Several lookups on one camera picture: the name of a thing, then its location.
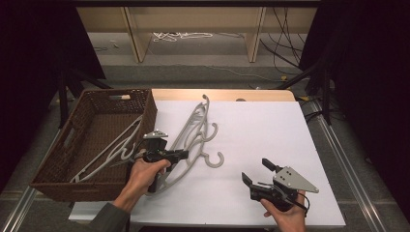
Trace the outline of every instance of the finger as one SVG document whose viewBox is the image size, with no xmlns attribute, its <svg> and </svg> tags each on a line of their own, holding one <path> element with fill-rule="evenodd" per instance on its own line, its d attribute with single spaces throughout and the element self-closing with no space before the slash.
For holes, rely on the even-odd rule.
<svg viewBox="0 0 410 232">
<path fill-rule="evenodd" d="M 135 160 L 135 162 L 133 163 L 133 166 L 136 166 L 137 164 L 141 164 L 141 163 L 143 163 L 143 164 L 145 164 L 145 163 L 147 163 L 143 158 L 137 158 L 136 160 Z"/>
<path fill-rule="evenodd" d="M 160 161 L 154 162 L 154 165 L 156 166 L 156 168 L 160 171 L 168 166 L 171 165 L 171 162 L 167 159 L 162 159 Z"/>
<path fill-rule="evenodd" d="M 299 194 L 298 194 L 298 198 L 296 199 L 296 201 L 299 204 L 305 205 L 305 194 L 306 194 L 306 192 L 303 191 L 303 190 L 299 190 L 298 192 L 299 192 Z"/>
<path fill-rule="evenodd" d="M 277 207 L 275 207 L 274 204 L 267 199 L 261 199 L 260 203 L 271 215 L 274 215 L 278 211 Z"/>
<path fill-rule="evenodd" d="M 264 216 L 265 218 L 268 218 L 268 217 L 271 216 L 271 213 L 269 213 L 269 212 L 267 211 L 265 214 L 263 214 L 263 216 Z"/>
</svg>

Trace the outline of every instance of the wrist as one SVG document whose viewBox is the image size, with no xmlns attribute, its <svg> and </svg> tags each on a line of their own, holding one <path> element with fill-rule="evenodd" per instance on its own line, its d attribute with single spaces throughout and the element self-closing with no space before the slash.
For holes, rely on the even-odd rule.
<svg viewBox="0 0 410 232">
<path fill-rule="evenodd" d="M 120 195 L 114 200 L 112 204 L 115 207 L 130 214 L 141 195 L 142 194 L 137 193 L 137 191 L 130 189 L 128 186 L 125 186 Z"/>
<path fill-rule="evenodd" d="M 279 226 L 280 232 L 306 232 L 305 224 L 293 222 L 291 224 Z"/>
</svg>

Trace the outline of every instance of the white surface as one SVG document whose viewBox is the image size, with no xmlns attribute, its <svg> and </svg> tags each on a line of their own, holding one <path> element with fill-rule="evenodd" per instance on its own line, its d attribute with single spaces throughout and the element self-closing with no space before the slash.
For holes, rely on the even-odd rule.
<svg viewBox="0 0 410 232">
<path fill-rule="evenodd" d="M 159 110 L 156 129 L 167 132 L 170 146 L 199 101 L 156 101 Z M 262 165 L 267 158 L 280 166 L 291 166 L 317 186 L 319 193 L 307 193 L 310 210 L 307 226 L 345 225 L 329 181 L 317 155 L 305 119 L 297 102 L 212 101 L 208 122 L 219 132 L 204 151 L 211 161 L 217 152 L 224 165 L 214 169 L 199 158 L 192 170 L 169 190 L 142 197 L 132 212 L 132 222 L 156 225 L 268 227 L 262 205 L 250 200 L 242 182 L 245 172 L 255 183 L 271 183 L 273 173 Z M 184 169 L 177 165 L 172 174 Z M 91 220 L 105 202 L 74 205 L 71 220 Z"/>
</svg>

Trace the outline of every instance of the metal rail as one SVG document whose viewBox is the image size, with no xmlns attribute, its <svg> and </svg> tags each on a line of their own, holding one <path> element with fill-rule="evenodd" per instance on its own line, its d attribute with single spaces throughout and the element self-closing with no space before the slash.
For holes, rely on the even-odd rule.
<svg viewBox="0 0 410 232">
<path fill-rule="evenodd" d="M 45 161 L 45 158 L 48 156 L 48 153 L 51 150 L 52 145 L 54 144 L 55 140 L 57 139 L 58 135 L 60 134 L 61 130 L 58 130 L 56 135 L 54 136 L 51 145 L 48 147 L 45 156 L 40 165 Z M 25 191 L 22 193 L 18 203 L 15 205 L 15 208 L 10 213 L 9 217 L 7 218 L 4 226 L 2 228 L 3 232 L 16 232 L 18 231 L 21 223 L 24 221 L 25 216 L 27 215 L 34 198 L 36 197 L 37 191 L 34 188 L 27 187 Z"/>
<path fill-rule="evenodd" d="M 312 105 L 313 110 L 321 110 L 321 105 L 319 102 L 315 101 Z M 354 170 L 349 158 L 344 153 L 344 150 L 337 139 L 337 136 L 332 128 L 329 126 L 322 115 L 319 117 L 319 122 L 322 130 L 325 132 L 326 138 L 334 151 L 337 162 L 346 177 L 347 183 L 353 191 L 353 194 L 362 209 L 362 212 L 367 220 L 367 223 L 373 232 L 387 231 L 384 226 L 380 215 L 375 208 L 374 204 L 371 202 L 365 188 L 363 187 L 356 171 Z"/>
</svg>

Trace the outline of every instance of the floor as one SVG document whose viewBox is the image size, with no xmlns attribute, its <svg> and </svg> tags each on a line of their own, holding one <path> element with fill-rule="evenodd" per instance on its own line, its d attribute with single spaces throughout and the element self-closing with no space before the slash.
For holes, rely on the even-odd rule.
<svg viewBox="0 0 410 232">
<path fill-rule="evenodd" d="M 133 60 L 126 34 L 89 36 L 107 77 L 104 82 L 113 87 L 270 89 L 280 85 L 283 79 L 300 72 L 278 57 L 274 63 L 273 54 L 262 44 L 259 46 L 256 62 L 250 63 L 241 35 L 213 34 L 212 37 L 200 39 L 174 37 L 175 42 L 152 41 L 144 62 L 139 64 Z M 298 35 L 291 36 L 294 47 L 303 49 L 306 35 L 301 35 L 301 38 Z M 263 35 L 262 41 L 275 48 L 269 35 Z M 291 49 L 287 47 L 279 46 L 277 53 L 291 62 L 297 62 Z M 295 97 L 306 96 L 304 87 L 307 83 L 306 79 L 291 87 Z M 301 108 L 306 115 L 320 108 L 320 96 L 310 98 L 317 100 L 301 101 Z M 337 111 L 335 98 L 332 99 L 332 108 L 335 112 L 331 115 L 330 127 L 324 123 L 322 116 L 311 119 L 307 117 L 307 125 L 346 226 L 336 229 L 309 228 L 307 231 L 410 231 L 408 221 L 371 162 L 366 159 L 366 153 L 351 131 L 349 123 Z M 30 151 L 22 157 L 0 195 L 0 223 L 3 224 L 4 231 L 86 231 L 83 225 L 68 220 L 71 212 L 69 203 L 52 201 L 27 187 L 52 144 L 59 123 L 56 97 L 50 103 L 49 112 Z M 342 165 L 344 161 L 348 161 L 356 174 L 353 181 Z M 360 196 L 364 194 L 368 198 L 367 202 L 363 203 L 355 188 L 359 189 Z M 27 195 L 33 196 L 32 200 L 21 201 L 27 199 Z M 374 225 L 368 218 L 366 206 L 374 207 L 375 214 L 380 218 L 379 224 Z M 132 229 L 137 231 L 138 227 L 134 226 Z"/>
</svg>

